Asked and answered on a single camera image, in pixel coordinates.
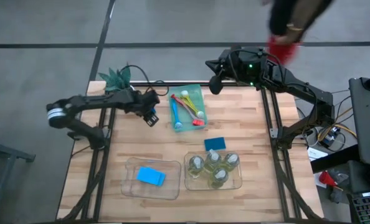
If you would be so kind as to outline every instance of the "wooden tabletop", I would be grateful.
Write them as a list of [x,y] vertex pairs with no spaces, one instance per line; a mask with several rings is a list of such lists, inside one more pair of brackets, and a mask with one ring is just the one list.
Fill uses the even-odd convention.
[[[87,93],[101,95],[104,86],[105,82],[91,82]],[[261,92],[251,87],[227,87],[220,95],[212,95],[208,88],[202,88],[202,92],[208,118],[208,125],[202,130],[175,133],[170,124],[167,96],[162,96],[156,106],[160,120],[152,128],[133,114],[116,112],[100,222],[283,221]],[[294,98],[286,93],[278,94],[277,98],[283,125],[293,124],[298,120]],[[99,115],[100,110],[84,111],[82,121],[95,126]],[[243,177],[240,189],[189,191],[185,188],[182,170],[176,200],[126,197],[121,193],[125,162],[129,158],[183,163],[188,152],[204,151],[204,140],[216,137],[225,137],[227,150],[240,155]],[[73,152],[87,145],[86,140],[78,141]],[[305,146],[294,145],[289,153],[299,193],[322,217]],[[58,218],[68,214],[84,193],[91,158],[92,150],[87,149],[71,159]],[[287,195],[291,209],[290,196]]]

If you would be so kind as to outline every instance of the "gray floor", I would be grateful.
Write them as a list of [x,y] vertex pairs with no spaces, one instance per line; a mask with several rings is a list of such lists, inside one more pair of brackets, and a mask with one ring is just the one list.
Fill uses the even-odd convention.
[[[108,2],[0,0],[0,44],[97,43]],[[106,42],[264,42],[268,13],[259,0],[119,0]],[[305,41],[370,41],[370,0],[337,0]],[[129,62],[151,80],[208,80],[212,73],[204,61],[221,50],[105,49],[98,71]],[[64,130],[48,127],[45,105],[84,94],[94,56],[95,49],[0,49],[0,143],[37,154],[33,164],[16,164],[0,223],[55,218],[73,142]],[[370,77],[370,47],[302,47],[288,68],[324,90],[345,90],[348,79]],[[143,77],[134,71],[133,79]],[[306,114],[311,110],[296,103]],[[341,111],[350,106],[345,102]],[[354,129],[352,119],[345,125]],[[354,144],[347,137],[346,144]],[[347,205],[322,203],[325,217],[349,221]]]

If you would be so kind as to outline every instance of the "artificial plant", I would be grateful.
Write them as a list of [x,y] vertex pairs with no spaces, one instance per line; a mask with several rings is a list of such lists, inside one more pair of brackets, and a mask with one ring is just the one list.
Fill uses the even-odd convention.
[[109,68],[109,75],[98,72],[99,76],[106,81],[105,91],[120,91],[130,87],[131,72],[126,67],[116,72]]

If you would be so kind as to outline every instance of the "person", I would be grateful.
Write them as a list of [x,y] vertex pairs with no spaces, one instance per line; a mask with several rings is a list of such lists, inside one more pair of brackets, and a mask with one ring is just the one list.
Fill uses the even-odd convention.
[[269,29],[268,51],[286,64],[293,57],[305,32],[333,0],[274,0]]

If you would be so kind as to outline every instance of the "clear plastic container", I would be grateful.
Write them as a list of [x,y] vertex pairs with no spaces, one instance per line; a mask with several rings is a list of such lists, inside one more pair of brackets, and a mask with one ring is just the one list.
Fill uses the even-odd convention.
[[[178,111],[178,118],[179,121],[183,124],[182,128],[176,129],[175,128],[175,117],[174,117],[174,111],[171,104],[173,101],[171,100],[171,95],[174,94],[178,98],[181,96],[181,92],[183,90],[186,90],[189,94],[190,99],[192,100],[192,103],[196,107],[197,110],[202,111],[204,113],[204,117],[201,119],[204,121],[204,125],[202,126],[195,126],[192,124],[193,118],[191,115],[189,115],[189,112],[183,108],[179,103],[177,104],[177,111]],[[203,129],[207,125],[207,115],[206,115],[206,109],[204,108],[204,102],[203,102],[203,94],[202,89],[199,84],[193,84],[193,85],[184,85],[184,86],[177,86],[177,87],[170,87],[168,92],[168,101],[169,101],[169,107],[171,111],[171,126],[176,132],[182,132],[182,131],[191,131],[196,129]]]
[[[181,164],[178,161],[156,161],[129,158],[126,162],[126,179],[121,183],[121,193],[129,197],[174,200],[179,194]],[[150,167],[164,172],[166,177],[162,186],[147,184],[136,179],[140,167]]]
[[[216,151],[222,158],[228,153],[236,153],[234,151]],[[185,169],[185,187],[188,190],[230,190],[239,189],[242,186],[242,171],[240,169],[240,164],[229,172],[228,180],[223,184],[222,187],[218,189],[213,189],[209,187],[208,181],[211,178],[211,173],[202,171],[198,178],[194,178],[189,174],[189,160],[194,156],[200,156],[206,160],[208,152],[189,152],[184,157],[184,169]]]

